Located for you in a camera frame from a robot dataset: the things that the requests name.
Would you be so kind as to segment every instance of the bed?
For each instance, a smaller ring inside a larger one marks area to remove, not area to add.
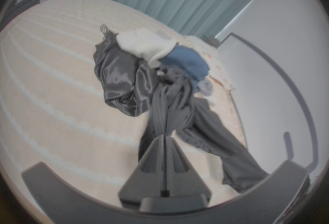
[[[105,104],[93,71],[102,23],[116,33],[141,27],[160,30],[181,45],[205,52],[211,69],[224,72],[221,78],[209,78],[216,102],[211,109],[245,145],[229,92],[234,87],[220,59],[213,57],[214,48],[114,1],[50,0],[20,14],[0,33],[1,169],[35,215],[43,213],[21,172],[39,161],[81,192],[118,207],[117,193],[137,165],[148,112],[134,118]],[[186,144],[175,132],[173,136],[212,191],[209,206],[239,195],[222,185],[219,157]]]

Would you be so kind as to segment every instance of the black satin garment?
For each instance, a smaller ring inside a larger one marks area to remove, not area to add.
[[[108,29],[105,34],[104,40],[95,45],[93,55],[105,103],[126,115],[141,115],[149,109],[159,82],[156,70],[150,69],[143,59],[122,51],[116,35]]]
[[[177,67],[160,66],[164,75],[154,91],[149,121],[142,136],[138,160],[156,136],[170,136],[176,130],[185,142],[219,156],[223,163],[223,184],[242,193],[268,174],[248,150],[223,126],[205,99],[193,97],[193,86]]]

